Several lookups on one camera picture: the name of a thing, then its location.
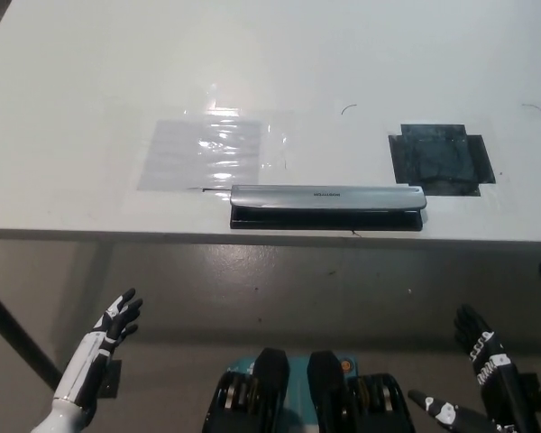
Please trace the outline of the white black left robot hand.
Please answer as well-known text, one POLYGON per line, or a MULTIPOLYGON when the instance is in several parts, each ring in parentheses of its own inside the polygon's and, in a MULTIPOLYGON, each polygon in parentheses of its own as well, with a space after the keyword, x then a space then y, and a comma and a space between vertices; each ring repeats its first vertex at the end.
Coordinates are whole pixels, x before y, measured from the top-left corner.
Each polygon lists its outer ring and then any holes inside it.
POLYGON ((138 329, 134 321, 140 316, 142 299, 135 295, 131 288, 119 296, 83 336, 54 392, 55 400, 82 410, 93 406, 115 349, 138 329))

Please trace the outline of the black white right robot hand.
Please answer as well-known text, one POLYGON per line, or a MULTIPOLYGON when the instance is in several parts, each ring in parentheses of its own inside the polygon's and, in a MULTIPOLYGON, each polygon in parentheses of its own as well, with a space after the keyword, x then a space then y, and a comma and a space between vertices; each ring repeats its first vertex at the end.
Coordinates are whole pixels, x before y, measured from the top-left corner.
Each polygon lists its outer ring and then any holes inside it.
POLYGON ((448 432, 539 432, 522 377, 499 335, 466 304, 457 309, 454 326, 455 340, 469 356, 486 413, 419 390, 408 391, 408 397, 448 432))

